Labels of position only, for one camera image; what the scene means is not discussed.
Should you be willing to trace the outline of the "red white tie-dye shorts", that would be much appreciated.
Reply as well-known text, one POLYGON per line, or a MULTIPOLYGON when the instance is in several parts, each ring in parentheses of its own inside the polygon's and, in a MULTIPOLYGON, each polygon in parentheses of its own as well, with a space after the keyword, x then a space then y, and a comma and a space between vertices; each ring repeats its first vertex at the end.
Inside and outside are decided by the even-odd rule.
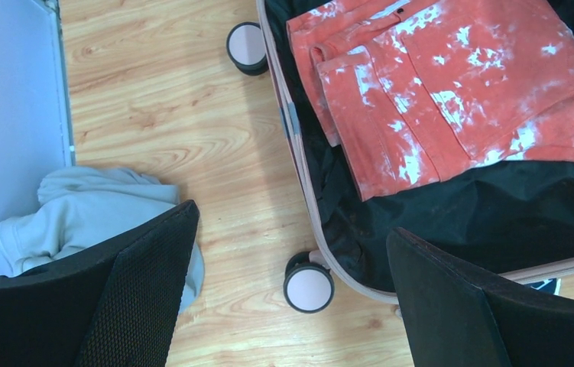
POLYGON ((362 200, 574 162, 574 34, 546 1, 331 1, 286 28, 362 200))

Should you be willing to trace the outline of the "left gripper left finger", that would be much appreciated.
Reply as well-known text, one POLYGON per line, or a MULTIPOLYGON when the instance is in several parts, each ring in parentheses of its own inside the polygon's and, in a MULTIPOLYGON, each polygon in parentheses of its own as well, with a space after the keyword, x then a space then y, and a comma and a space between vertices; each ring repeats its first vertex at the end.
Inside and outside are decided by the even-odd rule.
POLYGON ((163 366, 199 222, 187 200, 14 278, 0 276, 0 366, 163 366))

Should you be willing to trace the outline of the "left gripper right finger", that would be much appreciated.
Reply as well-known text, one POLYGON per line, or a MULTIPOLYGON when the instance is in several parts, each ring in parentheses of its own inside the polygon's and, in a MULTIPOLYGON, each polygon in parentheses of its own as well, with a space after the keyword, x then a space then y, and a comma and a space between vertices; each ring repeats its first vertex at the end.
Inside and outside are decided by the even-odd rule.
POLYGON ((417 366, 574 366, 574 300, 457 258, 403 229, 387 240, 417 366))

